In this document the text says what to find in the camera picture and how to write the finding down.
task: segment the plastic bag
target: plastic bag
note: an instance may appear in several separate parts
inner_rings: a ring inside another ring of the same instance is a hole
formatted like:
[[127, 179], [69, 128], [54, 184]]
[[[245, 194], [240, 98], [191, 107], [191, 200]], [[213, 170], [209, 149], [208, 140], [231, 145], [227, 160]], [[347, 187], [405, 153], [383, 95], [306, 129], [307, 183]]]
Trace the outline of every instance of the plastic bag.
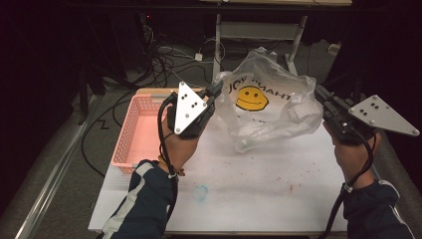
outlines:
[[216, 115], [227, 125], [239, 152], [313, 133], [320, 126], [317, 80], [292, 75], [277, 64], [274, 52], [253, 50], [233, 73], [222, 72], [214, 81], [224, 81]]

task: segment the smiley face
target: smiley face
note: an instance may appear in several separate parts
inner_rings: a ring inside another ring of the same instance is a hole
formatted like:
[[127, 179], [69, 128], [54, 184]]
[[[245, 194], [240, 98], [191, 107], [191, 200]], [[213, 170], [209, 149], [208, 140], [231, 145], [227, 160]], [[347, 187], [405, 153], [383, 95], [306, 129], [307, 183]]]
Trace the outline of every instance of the smiley face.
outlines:
[[258, 112], [263, 110], [269, 101], [257, 87], [244, 87], [239, 90], [236, 106], [242, 110]]

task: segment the triangular metal plate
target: triangular metal plate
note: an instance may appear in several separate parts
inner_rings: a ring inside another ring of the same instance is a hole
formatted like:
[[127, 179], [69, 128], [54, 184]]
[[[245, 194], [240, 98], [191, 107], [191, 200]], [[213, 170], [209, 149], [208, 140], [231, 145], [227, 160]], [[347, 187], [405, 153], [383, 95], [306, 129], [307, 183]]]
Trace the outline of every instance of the triangular metal plate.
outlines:
[[207, 104], [186, 83], [181, 82], [179, 84], [174, 133], [183, 133], [205, 109], [207, 109]]
[[350, 108], [348, 112], [369, 126], [412, 136], [417, 136], [420, 133], [416, 127], [377, 95]]

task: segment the pink basket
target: pink basket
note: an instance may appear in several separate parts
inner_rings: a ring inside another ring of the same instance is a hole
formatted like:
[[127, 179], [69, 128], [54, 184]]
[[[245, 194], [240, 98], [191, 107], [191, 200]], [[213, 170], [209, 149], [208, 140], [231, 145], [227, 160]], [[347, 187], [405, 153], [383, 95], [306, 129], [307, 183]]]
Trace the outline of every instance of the pink basket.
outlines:
[[142, 159], [158, 159], [157, 116], [161, 104], [151, 95], [132, 97], [111, 158], [111, 164], [123, 173], [133, 173]]

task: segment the person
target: person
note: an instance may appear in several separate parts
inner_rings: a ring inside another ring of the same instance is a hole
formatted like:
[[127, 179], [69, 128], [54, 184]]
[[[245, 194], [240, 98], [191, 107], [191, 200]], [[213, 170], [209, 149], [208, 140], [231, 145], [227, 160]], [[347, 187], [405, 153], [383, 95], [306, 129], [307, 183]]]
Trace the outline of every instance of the person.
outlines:
[[[350, 181], [367, 160], [363, 145], [341, 144], [331, 135], [334, 155], [345, 181]], [[167, 119], [162, 122], [163, 134], [171, 133]], [[181, 139], [173, 134], [165, 140], [171, 163], [178, 171], [193, 155], [199, 137]], [[381, 137], [376, 135], [374, 153], [380, 146]], [[105, 223], [98, 238], [162, 238], [167, 223], [167, 208], [172, 202], [172, 187], [167, 165], [159, 161], [142, 160], [133, 173], [128, 194], [115, 213]], [[346, 196], [343, 216], [348, 221], [348, 238], [414, 238], [409, 227], [394, 210], [399, 198], [397, 190], [387, 181], [375, 180], [370, 170], [362, 174]]]

